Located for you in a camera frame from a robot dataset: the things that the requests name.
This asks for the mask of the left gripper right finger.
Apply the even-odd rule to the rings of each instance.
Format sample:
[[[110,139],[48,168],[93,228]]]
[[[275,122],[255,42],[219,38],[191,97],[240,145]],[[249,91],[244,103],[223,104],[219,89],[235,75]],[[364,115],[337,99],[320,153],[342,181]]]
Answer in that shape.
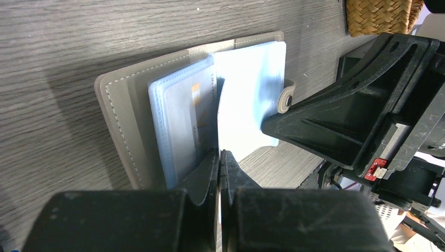
[[[393,251],[374,205],[345,190],[263,188],[220,156],[223,251]]]

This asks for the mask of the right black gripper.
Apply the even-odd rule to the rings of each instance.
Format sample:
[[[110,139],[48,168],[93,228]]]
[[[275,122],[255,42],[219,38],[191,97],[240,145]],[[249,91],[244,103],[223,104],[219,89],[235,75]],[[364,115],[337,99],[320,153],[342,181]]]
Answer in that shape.
[[[344,169],[401,209],[443,207],[444,43],[381,34],[333,84],[264,120],[262,132]]]

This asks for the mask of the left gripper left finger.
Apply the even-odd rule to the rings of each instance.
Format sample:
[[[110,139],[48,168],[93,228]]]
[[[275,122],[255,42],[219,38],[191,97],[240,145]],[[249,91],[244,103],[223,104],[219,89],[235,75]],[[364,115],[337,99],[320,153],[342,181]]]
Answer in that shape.
[[[212,149],[173,189],[57,193],[23,251],[215,251],[218,168]]]

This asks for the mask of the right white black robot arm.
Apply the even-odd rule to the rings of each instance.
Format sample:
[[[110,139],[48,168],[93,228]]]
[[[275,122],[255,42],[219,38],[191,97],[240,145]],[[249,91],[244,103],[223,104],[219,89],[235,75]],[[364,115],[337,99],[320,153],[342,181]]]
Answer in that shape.
[[[278,114],[262,132],[324,159],[319,188],[346,177],[406,212],[407,238],[420,235],[444,250],[444,168],[416,156],[444,159],[444,41],[412,35],[423,7],[444,14],[444,1],[347,1],[351,36],[375,35],[349,71],[292,104],[286,88]]]

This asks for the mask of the credit card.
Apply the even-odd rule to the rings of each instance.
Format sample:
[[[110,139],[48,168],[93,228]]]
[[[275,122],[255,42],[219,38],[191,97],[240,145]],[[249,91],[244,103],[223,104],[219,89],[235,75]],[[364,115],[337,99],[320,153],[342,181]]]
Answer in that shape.
[[[236,190],[261,188],[238,162],[257,149],[278,145],[278,139],[262,133],[261,124],[277,112],[283,78],[270,73],[220,70],[218,83],[222,86],[217,111],[221,249],[230,251]]]
[[[178,80],[165,89],[164,96],[173,168],[180,181],[209,149],[218,147],[214,75]]]

